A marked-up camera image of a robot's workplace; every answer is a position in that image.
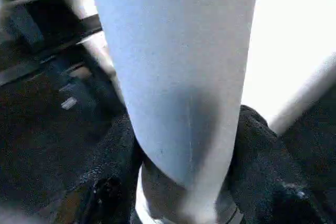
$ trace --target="white pole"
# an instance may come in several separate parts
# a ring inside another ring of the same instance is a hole
[[[136,137],[158,171],[185,190],[176,212],[149,204],[166,219],[215,223],[255,0],[95,1]]]

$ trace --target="metal rod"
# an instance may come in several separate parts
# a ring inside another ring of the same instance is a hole
[[[172,200],[180,197],[174,211],[165,209],[164,200],[147,200],[164,219],[216,222],[215,201],[234,148],[255,0],[95,2],[134,132],[153,164],[146,170],[153,174],[156,167],[167,177],[162,183],[185,190],[181,196],[160,191],[164,185],[150,189]]]

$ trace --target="white surface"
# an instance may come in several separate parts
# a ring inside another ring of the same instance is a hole
[[[257,0],[242,104],[283,132],[327,88],[335,52],[336,0]]]

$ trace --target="dark floor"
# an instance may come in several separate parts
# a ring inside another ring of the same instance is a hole
[[[126,175],[134,144],[128,117],[88,116],[80,104],[64,110],[65,99],[44,74],[0,90],[0,210],[50,218],[67,191]]]

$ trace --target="metal base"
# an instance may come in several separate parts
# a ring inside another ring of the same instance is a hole
[[[153,205],[150,205],[150,202],[146,199],[144,190],[143,190],[143,176],[142,176],[142,170],[145,169],[145,167],[141,167],[139,170],[139,176],[138,176],[138,184],[137,184],[137,191],[136,191],[136,202],[135,202],[135,213],[132,217],[132,224],[179,224],[177,222],[174,222],[172,220],[169,220],[166,216],[163,216],[160,214],[160,211],[158,209],[154,209]],[[232,201],[232,203],[229,205],[229,207],[225,207],[223,210],[220,210],[218,213],[217,219],[214,219],[211,222],[208,222],[207,224],[238,224],[243,219],[243,214],[239,211],[236,204]]]

